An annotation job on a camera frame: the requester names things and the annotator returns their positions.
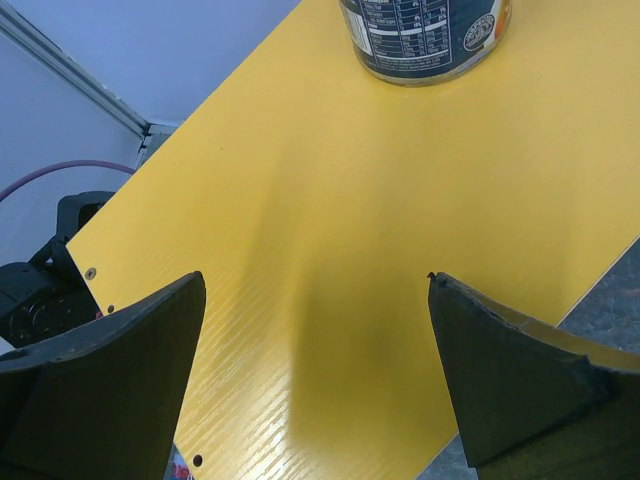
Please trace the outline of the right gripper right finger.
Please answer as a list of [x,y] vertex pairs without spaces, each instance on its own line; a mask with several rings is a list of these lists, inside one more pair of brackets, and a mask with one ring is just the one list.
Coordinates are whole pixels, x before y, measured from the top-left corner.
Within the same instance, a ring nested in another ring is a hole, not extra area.
[[635,479],[639,358],[446,273],[428,305],[468,465],[482,479]]

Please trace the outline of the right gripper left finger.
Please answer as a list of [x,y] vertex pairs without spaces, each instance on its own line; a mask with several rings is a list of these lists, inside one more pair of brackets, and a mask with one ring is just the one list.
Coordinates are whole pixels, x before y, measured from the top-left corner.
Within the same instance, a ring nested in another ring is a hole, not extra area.
[[4,479],[163,477],[204,319],[198,271],[1,357]]

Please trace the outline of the blue chicken soup can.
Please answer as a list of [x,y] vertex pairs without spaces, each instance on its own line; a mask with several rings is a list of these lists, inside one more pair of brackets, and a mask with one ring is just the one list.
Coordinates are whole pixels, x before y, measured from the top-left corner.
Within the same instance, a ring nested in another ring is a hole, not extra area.
[[356,57],[403,86],[449,81],[483,61],[509,25],[509,0],[342,1]]

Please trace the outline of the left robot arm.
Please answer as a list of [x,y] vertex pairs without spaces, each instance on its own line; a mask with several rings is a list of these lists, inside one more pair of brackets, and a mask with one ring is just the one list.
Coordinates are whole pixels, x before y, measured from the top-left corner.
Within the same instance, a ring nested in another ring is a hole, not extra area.
[[22,348],[101,316],[67,243],[113,196],[90,191],[63,197],[56,231],[29,261],[1,267],[1,338]]

